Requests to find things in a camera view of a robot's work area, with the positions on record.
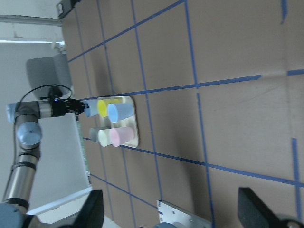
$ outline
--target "yellow cup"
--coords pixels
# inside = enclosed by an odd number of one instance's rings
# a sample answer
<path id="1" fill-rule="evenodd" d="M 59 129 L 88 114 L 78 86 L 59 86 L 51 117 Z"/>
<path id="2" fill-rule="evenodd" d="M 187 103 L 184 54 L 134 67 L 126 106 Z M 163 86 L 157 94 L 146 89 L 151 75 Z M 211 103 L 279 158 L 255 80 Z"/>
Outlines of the yellow cup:
<path id="1" fill-rule="evenodd" d="M 121 103 L 121 101 L 118 100 L 118 99 L 98 100 L 98 102 L 97 102 L 97 109 L 98 109 L 99 114 L 102 117 L 108 116 L 108 111 L 107 111 L 108 105 L 109 104 L 116 104 L 116 103 Z"/>

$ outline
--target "pink cup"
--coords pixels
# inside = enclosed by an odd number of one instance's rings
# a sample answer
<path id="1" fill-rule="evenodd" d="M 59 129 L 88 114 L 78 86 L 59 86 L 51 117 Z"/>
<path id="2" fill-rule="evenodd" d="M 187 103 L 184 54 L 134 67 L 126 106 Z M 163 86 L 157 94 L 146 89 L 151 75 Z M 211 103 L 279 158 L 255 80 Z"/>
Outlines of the pink cup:
<path id="1" fill-rule="evenodd" d="M 110 129 L 110 140 L 115 147 L 130 141 L 134 138 L 134 136 L 134 130 L 131 127 L 118 127 Z"/>

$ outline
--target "metal plate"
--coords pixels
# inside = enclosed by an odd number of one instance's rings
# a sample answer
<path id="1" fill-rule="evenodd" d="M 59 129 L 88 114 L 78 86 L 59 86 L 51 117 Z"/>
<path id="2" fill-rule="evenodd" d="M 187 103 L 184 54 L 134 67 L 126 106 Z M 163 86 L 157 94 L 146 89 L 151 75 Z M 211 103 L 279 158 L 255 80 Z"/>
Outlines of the metal plate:
<path id="1" fill-rule="evenodd" d="M 110 127 L 110 128 L 117 128 L 117 127 L 131 127 L 134 130 L 135 137 L 124 143 L 124 146 L 129 146 L 132 148 L 136 148 L 139 143 L 139 137 L 138 137 L 138 130 L 137 130 L 137 122 L 136 122 L 136 112 L 135 112 L 135 105 L 134 101 L 130 96 L 109 96 L 109 97 L 100 97 L 98 100 L 106 100 L 106 99 L 119 99 L 121 103 L 127 103 L 131 104 L 133 106 L 133 112 L 134 115 L 130 116 L 124 120 L 120 120 L 117 123 L 112 123 L 109 118 L 101 117 L 100 116 L 100 126 L 101 127 Z"/>
<path id="2" fill-rule="evenodd" d="M 166 201 L 157 201 L 160 222 L 168 222 L 177 228 L 211 228 L 211 222 Z"/>

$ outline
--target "blue tape line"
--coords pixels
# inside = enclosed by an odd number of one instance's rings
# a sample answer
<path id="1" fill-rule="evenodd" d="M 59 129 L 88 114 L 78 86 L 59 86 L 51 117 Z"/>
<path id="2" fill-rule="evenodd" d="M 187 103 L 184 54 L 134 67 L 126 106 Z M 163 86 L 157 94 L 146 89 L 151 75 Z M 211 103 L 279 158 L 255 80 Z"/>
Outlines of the blue tape line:
<path id="1" fill-rule="evenodd" d="M 208 156 L 207 156 L 207 147 L 206 147 L 206 139 L 205 139 L 205 132 L 204 132 L 204 125 L 203 125 L 203 113 L 201 110 L 201 102 L 200 102 L 200 94 L 196 93 L 197 95 L 197 101 L 198 101 L 198 108 L 199 108 L 199 124 L 200 124 L 200 131 L 201 131 L 201 137 L 202 137 L 202 143 L 203 143 L 203 152 L 204 152 L 204 159 L 206 165 L 206 176 L 207 176 L 207 187 L 208 187 L 208 193 L 209 193 L 209 203 L 210 203 L 210 210 L 211 210 L 211 217 L 212 217 L 212 227 L 215 227 L 215 213 L 214 213 L 214 207 L 213 207 L 213 200 L 212 200 L 212 189 L 211 189 L 211 182 L 210 182 L 210 173 L 209 173 L 209 167 L 208 167 Z"/>
<path id="2" fill-rule="evenodd" d="M 139 26 L 139 25 L 141 25 L 141 24 L 143 24 L 143 23 L 145 23 L 145 22 L 147 22 L 147 21 L 149 21 L 149 20 L 151 20 L 151 19 L 153 19 L 153 18 L 155 18 L 155 17 L 157 17 L 157 16 L 159 16 L 159 15 L 161 15 L 161 14 L 167 12 L 168 10 L 170 10 L 170 9 L 172 9 L 172 8 L 174 8 L 174 7 L 178 6 L 178 5 L 180 5 L 180 4 L 182 4 L 184 1 L 185 1 L 185 0 L 179 0 L 179 1 L 177 1 L 177 2 L 175 2 L 175 3 L 173 3 L 173 4 L 171 4 L 171 5 L 167 6 L 166 8 L 163 8 L 162 10 L 160 10 L 160 11 L 158 11 L 158 12 L 152 14 L 151 16 L 147 17 L 146 19 L 144 19 L 144 20 L 138 22 L 138 23 L 136 24 L 136 26 Z"/>
<path id="3" fill-rule="evenodd" d="M 196 88 L 198 88 L 198 77 L 196 74 L 196 66 L 194 61 L 194 50 L 193 50 L 193 43 L 192 43 L 192 33 L 191 33 L 191 26 L 190 26 L 190 17 L 189 17 L 189 9 L 188 9 L 188 1 L 185 1 L 185 13 L 186 13 L 186 22 L 187 22 L 187 31 L 188 31 L 188 39 L 189 39 L 189 47 L 190 47 L 190 54 L 191 54 L 191 64 L 193 70 L 193 77 L 194 77 L 194 84 Z"/>
<path id="4" fill-rule="evenodd" d="M 99 15 L 99 21 L 101 25 L 101 33 L 103 36 L 103 40 L 105 41 L 105 31 L 104 31 L 104 24 L 103 24 L 103 19 L 101 17 L 101 10 L 100 10 L 100 3 L 99 0 L 96 0 L 97 2 L 97 7 L 98 7 L 98 15 Z M 111 85 L 111 92 L 114 94 L 114 87 L 113 87 L 113 80 L 112 80 L 112 73 L 111 73 L 111 68 L 110 68 L 110 60 L 109 60 L 109 55 L 108 55 L 108 50 L 106 48 L 106 43 L 104 44 L 104 51 L 105 51 L 105 59 L 106 59 L 106 64 L 108 67 L 108 72 L 109 72 L 109 79 L 110 79 L 110 85 Z"/>
<path id="5" fill-rule="evenodd" d="M 129 193 L 131 193 L 131 188 L 130 188 L 130 182 L 129 182 L 129 175 L 128 175 L 128 169 L 127 169 L 127 162 L 125 160 L 125 153 L 124 153 L 124 149 L 122 148 L 122 154 L 123 154 L 123 164 L 124 164 L 124 171 L 125 171 L 125 176 L 127 178 L 127 185 L 128 185 L 128 191 Z M 133 207 L 133 200 L 131 195 L 129 195 L 130 197 L 130 204 L 131 204 L 131 210 L 132 210 L 132 217 L 133 217 L 133 223 L 134 226 L 137 227 L 136 225 L 136 220 L 135 220 L 135 212 L 134 212 L 134 207 Z"/>
<path id="6" fill-rule="evenodd" d="M 231 79 L 225 79 L 225 80 L 219 80 L 213 82 L 203 82 L 203 83 L 199 83 L 199 87 L 212 86 L 212 85 L 217 86 L 217 85 L 237 83 L 237 82 L 247 82 L 247 81 L 259 80 L 261 77 L 262 75 L 253 75 L 253 76 L 231 78 Z"/>
<path id="7" fill-rule="evenodd" d="M 192 32 L 190 26 L 190 17 L 189 17 L 189 9 L 188 9 L 188 1 L 185 1 L 185 13 L 186 13 L 186 21 L 187 21 L 187 30 L 188 30 L 188 37 L 189 37 L 189 47 L 190 47 L 190 54 L 191 54 L 191 63 L 192 63 L 192 71 L 193 71 L 193 78 L 196 89 L 199 88 L 196 66 L 195 66 L 195 57 L 194 57 L 194 50 L 193 50 L 193 43 L 192 43 Z M 209 167 L 208 167 L 208 156 L 207 156 L 207 148 L 206 148 L 206 140 L 205 140 L 205 133 L 204 133 L 204 124 L 203 124 L 203 114 L 201 111 L 201 102 L 200 102 L 200 94 L 197 93 L 197 103 L 198 103 L 198 110 L 199 110 L 199 124 L 200 124 L 200 133 L 202 137 L 202 144 L 203 144 L 203 153 L 204 159 L 206 163 L 206 177 L 207 177 L 207 187 L 208 187 L 208 195 L 209 195 L 209 205 L 210 205 L 210 212 L 211 212 L 211 219 L 212 219 L 212 227 L 215 228 L 215 213 L 213 207 L 213 200 L 212 200 L 212 188 L 210 182 L 210 174 L 209 174 Z"/>
<path id="8" fill-rule="evenodd" d="M 297 139 L 292 138 L 291 141 L 292 141 L 293 162 L 294 162 L 294 180 L 296 182 L 300 182 Z M 301 221 L 302 220 L 302 205 L 301 205 L 301 193 L 300 193 L 299 186 L 295 187 L 295 199 L 296 199 L 297 217 Z"/>
<path id="9" fill-rule="evenodd" d="M 142 91 L 129 92 L 129 93 L 123 93 L 123 94 L 106 95 L 106 96 L 131 96 L 131 95 L 139 95 L 139 94 L 152 94 L 152 93 L 158 93 L 158 92 L 163 92 L 163 91 L 191 89 L 191 88 L 206 87 L 206 86 L 212 86 L 212 85 L 216 86 L 216 85 L 222 85 L 222 84 L 253 81 L 253 80 L 259 80 L 261 77 L 262 77 L 261 75 L 254 75 L 254 76 L 246 76 L 246 77 L 225 79 L 225 80 L 219 80 L 219 81 L 213 81 L 213 82 L 203 82 L 203 83 L 198 83 L 198 84 L 190 84 L 190 85 L 184 85 L 184 86 L 173 86 L 173 87 L 166 87 L 166 88 L 160 88 L 160 89 L 142 90 Z M 83 99 L 80 99 L 80 100 L 84 101 L 84 100 L 92 100 L 92 99 L 97 99 L 97 98 L 99 98 L 99 97 L 98 96 L 88 97 L 88 98 L 83 98 Z"/>
<path id="10" fill-rule="evenodd" d="M 217 170 L 222 170 L 222 171 L 231 172 L 231 173 L 235 173 L 235 174 L 240 174 L 240 175 L 244 175 L 244 176 L 255 177 L 255 178 L 280 182 L 280 183 L 299 186 L 299 187 L 304 188 L 304 183 L 298 183 L 294 180 L 287 180 L 287 179 L 279 178 L 279 177 L 273 177 L 273 176 L 268 176 L 268 175 L 263 175 L 263 174 L 248 172 L 248 171 L 241 171 L 241 170 L 231 169 L 231 168 L 227 168 L 227 167 L 220 166 L 220 165 L 214 165 L 214 164 L 210 164 L 210 163 L 207 164 L 205 162 L 200 162 L 200 161 L 175 157 L 175 156 L 162 154 L 162 153 L 155 153 L 155 152 L 151 152 L 151 151 L 143 150 L 143 149 L 139 149 L 139 148 L 132 148 L 132 147 L 128 147 L 128 146 L 122 146 L 122 147 L 130 149 L 130 150 L 140 151 L 140 152 L 143 152 L 143 153 L 156 154 L 157 156 L 160 156 L 160 157 L 171 158 L 171 159 L 175 159 L 175 160 L 179 160 L 179 161 L 183 161 L 183 162 L 188 162 L 188 163 L 192 163 L 192 164 L 197 164 L 197 165 L 208 166 L 208 167 L 211 167 L 211 168 L 214 168 L 214 169 L 217 169 Z"/>
<path id="11" fill-rule="evenodd" d="M 94 122 L 95 122 L 95 126 L 97 127 L 97 118 L 96 116 L 94 116 Z M 103 165 L 103 170 L 104 170 L 104 177 L 106 180 L 108 180 L 108 177 L 107 177 L 107 174 L 106 174 L 106 169 L 105 169 L 105 160 L 104 160 L 104 154 L 103 154 L 103 151 L 102 151 L 102 148 L 101 148 L 101 145 L 99 145 L 99 152 L 100 152 L 100 156 L 101 156 L 101 162 L 102 162 L 102 165 Z M 111 200 L 111 195 L 110 195 L 110 192 L 109 192 L 109 186 L 106 185 L 107 187 L 107 191 L 108 191 L 108 194 L 109 194 L 109 203 L 110 203 L 110 211 L 111 211 L 111 216 L 114 220 L 114 213 L 113 213 L 113 207 L 112 207 L 112 200 Z"/>
<path id="12" fill-rule="evenodd" d="M 281 10 L 282 10 L 281 24 L 283 24 L 285 22 L 287 14 L 288 14 L 287 0 L 281 0 Z"/>
<path id="13" fill-rule="evenodd" d="M 146 78 L 145 78 L 145 73 L 144 73 L 144 69 L 143 69 L 142 51 L 141 51 L 141 46 L 140 46 L 140 42 L 139 42 L 138 30 L 137 30 L 137 25 L 136 25 L 135 8 L 134 8 L 133 0 L 131 0 L 131 6 L 132 6 L 132 13 L 133 13 L 133 22 L 134 22 L 134 25 L 135 25 L 136 45 L 137 45 L 137 49 L 138 49 L 139 62 L 140 62 L 141 72 L 142 72 L 142 79 L 143 79 L 142 82 L 143 82 L 143 87 L 146 91 L 147 90 L 147 85 L 146 85 Z M 167 7 L 167 8 L 165 8 L 166 10 L 161 10 L 160 12 L 165 12 L 165 11 L 171 9 L 171 8 Z M 152 118 L 151 118 L 151 111 L 150 111 L 150 102 L 149 102 L 149 97 L 148 97 L 147 94 L 145 94 L 145 98 L 146 98 L 146 103 L 147 103 L 148 119 L 149 119 L 149 125 L 150 125 L 150 130 L 151 130 L 152 146 L 153 146 L 154 152 L 156 152 L 156 146 L 155 146 L 155 140 L 154 140 L 154 134 L 153 134 Z M 159 165 L 158 165 L 158 160 L 157 160 L 156 155 L 154 155 L 154 161 L 155 161 L 155 167 L 156 167 L 157 182 L 158 182 L 159 191 L 160 191 L 160 198 L 162 199 L 163 198 L 162 183 L 161 183 Z"/>
<path id="14" fill-rule="evenodd" d="M 280 182 L 280 183 L 289 184 L 289 185 L 295 185 L 295 186 L 298 185 L 296 181 L 287 180 L 287 179 L 284 179 L 284 178 L 273 177 L 273 176 L 268 176 L 268 175 L 263 175 L 263 174 L 248 172 L 248 171 L 236 170 L 236 169 L 227 168 L 227 167 L 224 167 L 224 166 L 214 165 L 214 164 L 210 164 L 210 163 L 208 164 L 208 166 L 211 167 L 211 168 L 217 169 L 217 170 L 222 170 L 222 171 L 231 172 L 231 173 L 235 173 L 235 174 L 240 174 L 240 175 L 244 175 L 244 176 L 255 177 L 255 178 Z"/>
<path id="15" fill-rule="evenodd" d="M 75 8 L 75 16 L 76 16 L 77 28 L 78 28 L 78 32 L 79 32 L 81 50 L 83 52 L 84 51 L 84 46 L 83 46 L 81 29 L 80 29 L 80 25 L 79 25 L 79 19 L 78 19 L 78 14 L 77 14 L 76 8 Z M 88 71 L 87 71 L 87 65 L 86 65 L 86 58 L 85 58 L 85 56 L 84 56 L 84 65 L 85 65 L 85 75 L 86 75 L 86 79 L 87 79 L 88 87 L 89 87 L 89 94 L 90 94 L 90 96 L 92 96 L 91 83 L 90 83 L 90 79 L 89 79 L 89 75 L 88 75 Z"/>
<path id="16" fill-rule="evenodd" d="M 84 46 L 83 46 L 83 42 L 82 42 L 82 36 L 81 36 L 81 30 L 80 30 L 80 25 L 79 25 L 77 8 L 75 8 L 75 17 L 76 17 L 77 29 L 78 29 L 78 33 L 79 33 L 80 47 L 81 47 L 81 51 L 83 52 L 84 51 Z"/>
<path id="17" fill-rule="evenodd" d="M 90 48 L 90 49 L 88 49 L 88 50 L 86 50 L 86 51 L 83 51 L 83 53 L 79 54 L 78 56 L 75 56 L 74 58 L 72 58 L 72 59 L 70 59 L 70 60 L 68 60 L 68 62 L 74 61 L 75 59 L 77 59 L 77 58 L 81 57 L 82 55 L 84 55 L 84 54 L 86 54 L 86 53 L 88 53 L 88 52 L 94 50 L 95 48 L 97 48 L 97 47 L 99 47 L 99 46 L 101 46 L 101 45 L 103 45 L 103 44 L 106 44 L 107 42 L 109 42 L 109 41 L 111 41 L 111 40 L 113 40 L 113 39 L 115 39 L 115 38 L 117 38 L 117 37 L 123 35 L 124 33 L 126 33 L 126 32 L 128 32 L 128 31 L 132 30 L 133 28 L 135 28 L 135 26 L 139 26 L 139 25 L 141 25 L 141 24 L 143 24 L 143 23 L 145 23 L 145 22 L 147 22 L 147 21 L 149 21 L 149 20 L 155 18 L 156 16 L 158 16 L 158 15 L 164 13 L 164 12 L 167 12 L 168 10 L 170 10 L 170 9 L 172 9 L 172 8 L 174 8 L 174 7 L 178 6 L 178 5 L 180 5 L 180 4 L 183 3 L 183 2 L 184 2 L 184 0 L 180 0 L 180 1 L 177 1 L 176 3 L 174 3 L 174 4 L 172 4 L 172 5 L 169 5 L 168 7 L 164 8 L 164 9 L 162 9 L 162 10 L 156 12 L 156 13 L 154 13 L 153 15 L 147 17 L 146 19 L 144 19 L 144 20 L 142 20 L 142 21 L 136 23 L 136 25 L 133 25 L 133 26 L 131 26 L 131 27 L 125 29 L 124 31 L 122 31 L 122 32 L 120 32 L 120 33 L 118 33 L 118 34 L 116 34 L 115 36 L 113 36 L 113 37 L 111 37 L 111 38 L 105 40 L 104 42 L 101 42 L 100 44 L 97 44 L 97 45 L 95 45 L 94 47 L 92 47 L 92 48 Z"/>
<path id="18" fill-rule="evenodd" d="M 289 70 L 289 71 L 287 71 L 287 75 L 288 76 L 304 75 L 304 69 Z"/>
<path id="19" fill-rule="evenodd" d="M 131 195 L 132 197 L 134 197 L 134 198 L 140 200 L 141 202 L 143 202 L 143 203 L 145 203 L 145 204 L 147 204 L 147 205 L 153 207 L 154 209 L 157 209 L 157 206 L 148 203 L 147 201 L 145 201 L 145 200 L 139 198 L 138 196 L 135 196 L 135 195 L 133 195 L 133 194 L 127 192 L 126 190 L 124 190 L 124 189 L 122 189 L 122 188 L 120 188 L 120 187 L 118 187 L 118 186 L 116 186 L 116 185 L 114 185 L 114 184 L 112 184 L 112 183 L 110 183 L 110 182 L 108 182 L 108 181 L 106 181 L 106 180 L 104 180 L 104 179 L 102 179 L 102 178 L 100 178 L 100 177 L 98 177 L 98 176 L 92 174 L 92 173 L 91 173 L 91 175 L 94 176 L 95 178 L 97 178 L 97 179 L 103 181 L 104 183 L 107 183 L 107 184 L 111 185 L 112 187 L 114 187 L 114 188 L 116 188 L 116 189 L 118 189 L 118 190 L 120 190 L 120 191 L 123 191 L 123 192 L 126 193 L 126 194 Z"/>

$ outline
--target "black cable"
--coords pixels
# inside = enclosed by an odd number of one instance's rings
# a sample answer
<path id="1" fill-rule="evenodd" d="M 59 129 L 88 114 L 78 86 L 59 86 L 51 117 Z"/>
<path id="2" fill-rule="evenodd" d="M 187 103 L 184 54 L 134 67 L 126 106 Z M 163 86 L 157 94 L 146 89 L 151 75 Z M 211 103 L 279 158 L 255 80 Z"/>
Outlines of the black cable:
<path id="1" fill-rule="evenodd" d="M 35 91 L 35 90 L 37 90 L 37 89 L 41 89 L 41 88 L 48 87 L 48 86 L 59 86 L 59 87 L 63 87 L 63 88 L 68 89 L 68 90 L 71 92 L 71 95 L 70 95 L 68 98 L 66 98 L 66 99 L 60 99 L 59 97 L 57 97 L 57 99 L 59 99 L 59 100 L 66 101 L 66 100 L 70 99 L 70 98 L 72 97 L 72 95 L 73 95 L 73 91 L 72 91 L 69 87 L 67 87 L 67 86 L 65 86 L 65 85 L 59 85 L 59 84 L 47 84 L 47 85 L 42 85 L 42 86 L 39 86 L 39 87 L 34 88 L 34 89 L 32 89 L 31 91 L 27 92 L 27 93 L 20 99 L 19 103 L 16 105 L 15 113 L 19 110 L 20 105 L 21 105 L 21 102 L 24 100 L 24 98 L 25 98 L 27 95 L 29 95 L 30 93 L 32 93 L 33 91 Z M 14 120 L 14 126 L 13 126 L 13 143 L 14 143 L 14 158 L 13 158 L 12 167 L 13 167 L 13 166 L 16 164 L 16 162 L 17 162 L 16 120 Z M 4 191 L 4 194 L 3 194 L 3 197 L 2 197 L 2 201 L 5 200 L 5 195 L 6 195 L 7 191 L 8 191 L 9 182 L 10 182 L 11 176 L 12 176 L 12 174 L 13 174 L 13 169 L 12 169 L 12 167 L 11 167 L 11 170 L 10 170 L 10 175 L 9 175 L 8 181 L 7 181 L 7 183 L 6 183 L 5 191 Z"/>

